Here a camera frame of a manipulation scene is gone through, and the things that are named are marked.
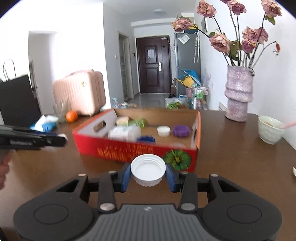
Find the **person's left hand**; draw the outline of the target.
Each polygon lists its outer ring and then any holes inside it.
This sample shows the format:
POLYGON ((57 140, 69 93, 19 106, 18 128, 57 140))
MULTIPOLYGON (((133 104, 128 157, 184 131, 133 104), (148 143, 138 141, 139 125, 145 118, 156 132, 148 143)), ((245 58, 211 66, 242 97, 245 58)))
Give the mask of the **person's left hand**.
POLYGON ((0 164, 0 190, 5 186, 6 175, 10 170, 9 161, 11 160, 12 150, 1 149, 1 164, 0 164))

